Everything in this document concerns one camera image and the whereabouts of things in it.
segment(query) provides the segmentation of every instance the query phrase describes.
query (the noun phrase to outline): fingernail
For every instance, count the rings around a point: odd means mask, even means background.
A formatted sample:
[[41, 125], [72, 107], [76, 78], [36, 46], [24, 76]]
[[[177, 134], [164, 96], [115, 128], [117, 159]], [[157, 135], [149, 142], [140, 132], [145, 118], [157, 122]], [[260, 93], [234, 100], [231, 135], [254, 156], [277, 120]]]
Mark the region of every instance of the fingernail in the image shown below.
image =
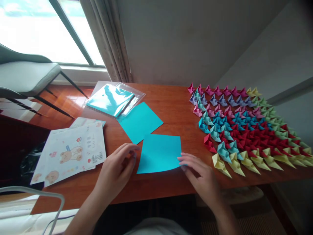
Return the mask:
[[185, 165], [180, 166], [180, 168], [181, 168], [183, 171], [186, 171], [186, 170], [187, 170], [187, 167], [186, 167]]

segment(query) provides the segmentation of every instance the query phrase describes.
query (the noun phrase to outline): curtain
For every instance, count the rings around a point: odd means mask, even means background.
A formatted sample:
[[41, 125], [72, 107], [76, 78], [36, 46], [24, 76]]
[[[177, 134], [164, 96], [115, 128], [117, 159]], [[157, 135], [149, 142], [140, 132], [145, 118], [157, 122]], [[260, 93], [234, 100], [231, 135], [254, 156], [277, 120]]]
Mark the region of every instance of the curtain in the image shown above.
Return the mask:
[[111, 80], [132, 83], [117, 0], [80, 3]]

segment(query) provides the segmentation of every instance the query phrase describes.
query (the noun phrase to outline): cartoon bear illustration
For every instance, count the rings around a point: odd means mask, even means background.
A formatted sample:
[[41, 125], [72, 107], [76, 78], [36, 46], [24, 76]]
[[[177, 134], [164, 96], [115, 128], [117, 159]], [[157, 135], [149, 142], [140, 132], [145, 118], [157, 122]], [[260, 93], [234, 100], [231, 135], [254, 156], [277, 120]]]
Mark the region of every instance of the cartoon bear illustration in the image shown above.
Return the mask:
[[66, 151], [61, 153], [61, 161], [60, 163], [68, 162], [69, 160], [77, 160], [80, 161], [82, 159], [82, 147], [77, 146], [72, 148], [71, 151]]
[[40, 173], [39, 174], [35, 174], [33, 177], [33, 182], [37, 182], [40, 178], [40, 176], [42, 176]]
[[47, 176], [46, 180], [49, 181], [50, 184], [53, 184], [59, 177], [59, 172], [51, 171]]

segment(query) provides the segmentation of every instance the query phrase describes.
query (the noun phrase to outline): hand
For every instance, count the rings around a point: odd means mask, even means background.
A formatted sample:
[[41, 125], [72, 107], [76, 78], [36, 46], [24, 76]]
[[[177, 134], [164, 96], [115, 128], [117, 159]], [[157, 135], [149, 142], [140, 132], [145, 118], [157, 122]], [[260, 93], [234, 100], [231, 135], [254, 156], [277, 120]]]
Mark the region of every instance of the hand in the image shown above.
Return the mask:
[[103, 162], [94, 193], [107, 205], [116, 198], [130, 179], [136, 163], [136, 150], [140, 150], [140, 147], [125, 143]]
[[[223, 204], [223, 198], [213, 169], [194, 155], [189, 153], [181, 153], [181, 155], [178, 160], [182, 170], [202, 200], [214, 212], [219, 205]], [[197, 178], [185, 165], [194, 169], [200, 177]]]

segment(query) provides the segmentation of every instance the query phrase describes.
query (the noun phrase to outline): window frame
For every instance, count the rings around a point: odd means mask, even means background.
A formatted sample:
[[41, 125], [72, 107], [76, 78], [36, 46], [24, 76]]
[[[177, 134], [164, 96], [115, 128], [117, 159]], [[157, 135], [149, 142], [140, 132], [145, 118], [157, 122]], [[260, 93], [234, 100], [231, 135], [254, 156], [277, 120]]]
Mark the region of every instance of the window frame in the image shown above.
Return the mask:
[[74, 30], [73, 26], [71, 25], [69, 19], [67, 18], [65, 12], [63, 11], [60, 3], [58, 0], [49, 0], [50, 4], [54, 8], [55, 12], [59, 16], [60, 20], [64, 24], [65, 28], [71, 35], [72, 39], [78, 46], [79, 50], [85, 57], [86, 61], [88, 62], [89, 65], [86, 64], [74, 64], [74, 63], [58, 63], [59, 65], [65, 65], [65, 66], [79, 66], [79, 67], [95, 67], [95, 68], [105, 68], [104, 65], [96, 65], [93, 63], [90, 55], [88, 54], [86, 48], [84, 47], [83, 43], [81, 42], [80, 38], [78, 37], [76, 31]]

